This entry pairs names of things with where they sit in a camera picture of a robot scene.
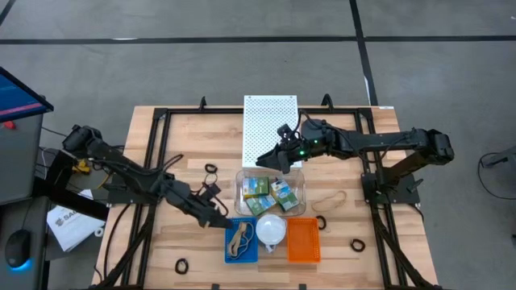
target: small box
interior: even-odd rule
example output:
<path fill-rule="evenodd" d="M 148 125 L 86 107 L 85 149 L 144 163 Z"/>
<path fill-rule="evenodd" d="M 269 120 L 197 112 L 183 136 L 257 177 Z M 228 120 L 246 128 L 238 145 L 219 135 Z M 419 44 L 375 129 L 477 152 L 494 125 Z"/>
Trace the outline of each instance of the small box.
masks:
<path fill-rule="evenodd" d="M 290 191 L 289 185 L 284 180 L 278 180 L 272 183 L 271 188 L 273 189 L 271 194 L 284 212 L 299 205 L 296 195 Z"/>
<path fill-rule="evenodd" d="M 249 209 L 255 216 L 261 215 L 265 210 L 272 208 L 276 201 L 269 194 L 263 197 L 252 197 L 245 200 Z"/>
<path fill-rule="evenodd" d="M 268 177 L 250 177 L 243 180 L 243 198 L 268 195 Z"/>

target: blue light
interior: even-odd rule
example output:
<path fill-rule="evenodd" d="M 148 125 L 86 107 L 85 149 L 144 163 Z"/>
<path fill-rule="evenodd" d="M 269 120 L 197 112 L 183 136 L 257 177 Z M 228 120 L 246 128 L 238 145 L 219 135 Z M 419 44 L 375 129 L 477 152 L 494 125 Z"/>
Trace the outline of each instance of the blue light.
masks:
<path fill-rule="evenodd" d="M 32 259 L 28 259 L 25 262 L 25 264 L 23 264 L 20 267 L 16 267 L 16 268 L 9 267 L 9 268 L 11 271 L 21 272 L 21 271 L 27 271 L 27 270 L 31 269 L 31 266 L 32 266 Z"/>

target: white paper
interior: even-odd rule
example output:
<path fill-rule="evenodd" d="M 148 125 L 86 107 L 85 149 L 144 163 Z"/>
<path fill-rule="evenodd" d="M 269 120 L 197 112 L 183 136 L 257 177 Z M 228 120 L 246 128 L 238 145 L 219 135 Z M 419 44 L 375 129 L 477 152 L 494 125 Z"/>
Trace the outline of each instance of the white paper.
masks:
<path fill-rule="evenodd" d="M 93 199 L 89 189 L 85 189 L 79 194 Z M 63 251 L 71 251 L 96 229 L 106 224 L 104 221 L 88 217 L 62 206 L 56 206 L 56 208 L 48 212 L 47 223 Z"/>

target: wooden tabletop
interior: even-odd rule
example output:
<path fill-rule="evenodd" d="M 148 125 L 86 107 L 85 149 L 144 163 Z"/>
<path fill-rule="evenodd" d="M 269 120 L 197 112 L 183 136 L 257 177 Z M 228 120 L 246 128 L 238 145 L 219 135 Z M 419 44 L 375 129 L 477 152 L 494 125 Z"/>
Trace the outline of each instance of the wooden tabletop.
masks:
<path fill-rule="evenodd" d="M 135 108 L 127 136 L 124 155 L 142 165 L 154 108 Z M 377 133 L 399 131 L 392 108 L 373 107 L 372 111 Z M 311 117 L 325 118 L 333 126 L 343 129 L 356 129 L 354 119 L 349 115 Z M 218 196 L 230 209 L 229 217 L 238 216 L 233 202 L 235 176 L 242 167 L 242 121 L 242 114 L 173 115 L 165 156 L 168 159 L 177 153 L 185 155 L 169 171 L 177 179 L 188 182 L 192 189 L 201 186 L 205 176 L 204 165 L 216 164 L 217 184 L 222 189 Z M 162 128 L 161 123 L 153 165 L 156 164 Z M 404 151 L 391 151 L 384 158 L 384 165 L 391 166 L 405 156 Z M 285 240 L 273 254 L 268 254 L 260 247 L 258 263 L 225 264 L 223 229 L 203 229 L 194 218 L 162 202 L 156 213 L 145 288 L 210 288 L 213 283 L 220 284 L 221 289 L 298 288 L 299 284 L 306 284 L 308 289 L 383 288 L 370 209 L 364 202 L 360 183 L 362 170 L 358 158 L 342 161 L 323 156 L 303 163 L 307 206 L 302 216 L 317 215 L 310 206 L 313 201 L 331 196 L 341 189 L 347 192 L 347 201 L 343 206 L 324 213 L 330 230 L 319 233 L 322 258 L 318 264 L 288 263 Z M 115 231 L 110 246 L 108 271 L 127 249 L 134 207 L 127 210 Z M 101 271 L 107 238 L 122 208 L 122 205 L 118 205 L 110 210 L 97 261 L 97 268 Z M 437 278 L 421 216 L 408 205 L 393 205 L 393 211 L 401 248 L 422 276 L 436 284 Z M 353 238 L 365 241 L 365 251 L 356 253 L 350 248 L 349 243 Z M 396 268 L 390 251 L 388 256 L 395 284 Z M 131 269 L 132 283 L 136 281 L 139 252 L 135 257 Z M 174 271 L 179 258 L 186 258 L 189 262 L 186 275 L 178 275 Z M 98 283 L 97 276 L 93 283 Z"/>

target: black rubber ring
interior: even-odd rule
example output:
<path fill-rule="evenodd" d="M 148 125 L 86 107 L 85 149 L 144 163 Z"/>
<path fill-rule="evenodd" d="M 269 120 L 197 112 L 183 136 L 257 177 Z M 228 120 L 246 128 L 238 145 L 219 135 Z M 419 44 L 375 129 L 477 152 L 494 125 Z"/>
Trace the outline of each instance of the black rubber ring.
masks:
<path fill-rule="evenodd" d="M 324 218 L 323 216 L 317 216 L 315 218 L 320 219 L 322 221 L 322 227 L 320 226 L 319 229 L 320 230 L 326 229 L 326 218 Z"/>
<path fill-rule="evenodd" d="M 204 170 L 208 173 L 217 173 L 218 168 L 213 164 L 204 165 Z"/>
<path fill-rule="evenodd" d="M 361 246 L 360 248 L 355 247 L 355 243 L 356 242 Z M 352 240 L 351 246 L 352 246 L 352 249 L 355 252 L 359 252 L 360 253 L 360 252 L 363 252 L 365 250 L 365 242 L 360 240 L 360 239 L 358 239 L 358 238 L 354 238 Z"/>
<path fill-rule="evenodd" d="M 179 270 L 179 264 L 183 263 L 185 265 L 185 270 Z M 176 273 L 179 275 L 184 275 L 188 271 L 188 261 L 185 258 L 178 259 L 176 262 Z"/>

